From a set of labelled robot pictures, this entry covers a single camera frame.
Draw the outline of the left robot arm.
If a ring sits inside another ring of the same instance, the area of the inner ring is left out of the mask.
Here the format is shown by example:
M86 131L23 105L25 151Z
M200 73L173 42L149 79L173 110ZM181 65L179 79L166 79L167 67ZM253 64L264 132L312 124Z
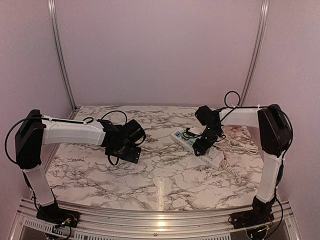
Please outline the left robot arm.
M134 119L126 119L124 124L114 124L110 120L86 117L83 120L54 118L42 115L33 109L26 118L16 122L4 139L4 152L10 162L23 172L28 187L38 202L40 215L58 223L63 219L63 210L49 186L41 161L42 147L51 144L80 144L97 146L112 166L123 160L136 164L146 140L146 132Z

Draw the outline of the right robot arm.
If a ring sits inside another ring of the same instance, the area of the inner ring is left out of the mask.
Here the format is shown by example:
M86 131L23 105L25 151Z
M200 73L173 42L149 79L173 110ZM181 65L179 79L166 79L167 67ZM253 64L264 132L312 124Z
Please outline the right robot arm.
M215 110L204 105L194 115L205 127L192 145L197 157L206 154L217 142L222 135L223 126L245 126L259 130L263 169L247 219L252 224L260 223L276 201L277 187L283 177L285 155L293 142L293 127L288 116L278 104L263 107L222 107Z

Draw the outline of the white pastel power strip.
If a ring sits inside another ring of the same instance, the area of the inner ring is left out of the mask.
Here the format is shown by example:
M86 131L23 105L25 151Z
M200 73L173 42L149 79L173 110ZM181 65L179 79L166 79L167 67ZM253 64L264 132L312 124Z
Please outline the white pastel power strip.
M193 144L196 142L195 138L186 139L183 136L183 133L186 131L185 128L178 128L177 130L173 131L170 135L171 139L182 146L186 151L195 155L195 150L193 148ZM223 151L218 150L217 147L212 146L209 150L205 152L204 155L196 156L199 160L207 164L208 166L212 167L215 170L220 168L220 163L225 158Z

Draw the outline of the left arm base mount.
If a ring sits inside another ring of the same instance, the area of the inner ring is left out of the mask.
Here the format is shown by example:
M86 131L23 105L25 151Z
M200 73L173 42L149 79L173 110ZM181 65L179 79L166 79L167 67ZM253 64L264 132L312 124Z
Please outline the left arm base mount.
M36 197L33 197L33 203L37 210L36 218L59 226L69 225L76 228L81 214L78 211L60 208L56 198L53 199L53 204L42 206L36 202Z

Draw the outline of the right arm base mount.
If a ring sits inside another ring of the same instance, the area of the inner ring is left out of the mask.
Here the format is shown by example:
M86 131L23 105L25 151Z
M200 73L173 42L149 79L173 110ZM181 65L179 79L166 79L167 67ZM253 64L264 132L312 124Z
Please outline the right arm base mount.
M275 217L273 215L272 206L275 203L274 197L270 201L264 203L256 196L252 201L252 209L232 213L228 222L233 225L234 229L247 228L272 222Z

